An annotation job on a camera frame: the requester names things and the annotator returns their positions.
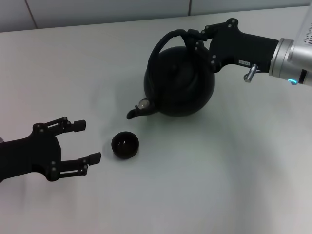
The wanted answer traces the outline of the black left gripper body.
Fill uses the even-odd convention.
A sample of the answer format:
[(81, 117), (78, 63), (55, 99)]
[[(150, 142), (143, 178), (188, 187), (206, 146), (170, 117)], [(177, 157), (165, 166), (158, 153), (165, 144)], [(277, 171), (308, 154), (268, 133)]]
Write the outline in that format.
[(48, 181), (60, 178), (61, 149), (55, 131), (42, 124), (22, 139), (0, 144), (0, 180), (40, 173)]

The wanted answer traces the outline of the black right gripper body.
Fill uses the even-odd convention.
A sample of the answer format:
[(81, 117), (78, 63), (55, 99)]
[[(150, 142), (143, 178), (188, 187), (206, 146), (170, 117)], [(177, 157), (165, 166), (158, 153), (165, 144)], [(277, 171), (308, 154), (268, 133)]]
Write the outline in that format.
[(209, 26), (211, 68), (217, 73), (229, 64), (251, 67), (268, 73), (278, 40), (246, 34), (238, 29), (238, 20)]

